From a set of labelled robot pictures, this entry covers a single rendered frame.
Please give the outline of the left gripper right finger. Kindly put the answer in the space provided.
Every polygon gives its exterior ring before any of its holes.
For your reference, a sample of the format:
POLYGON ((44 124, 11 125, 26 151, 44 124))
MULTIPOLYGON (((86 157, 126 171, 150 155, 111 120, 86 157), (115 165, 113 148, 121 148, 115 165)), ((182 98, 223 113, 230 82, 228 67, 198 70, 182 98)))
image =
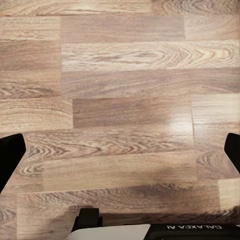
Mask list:
POLYGON ((228 133, 224 151, 240 173, 240 135, 228 133))

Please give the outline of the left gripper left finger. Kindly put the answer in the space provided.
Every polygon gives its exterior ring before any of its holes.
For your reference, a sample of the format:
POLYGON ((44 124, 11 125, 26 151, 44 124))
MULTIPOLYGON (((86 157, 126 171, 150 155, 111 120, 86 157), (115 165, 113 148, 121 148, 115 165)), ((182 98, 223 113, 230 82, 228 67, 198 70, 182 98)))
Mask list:
POLYGON ((0 138, 0 193, 26 153, 22 133, 0 138))

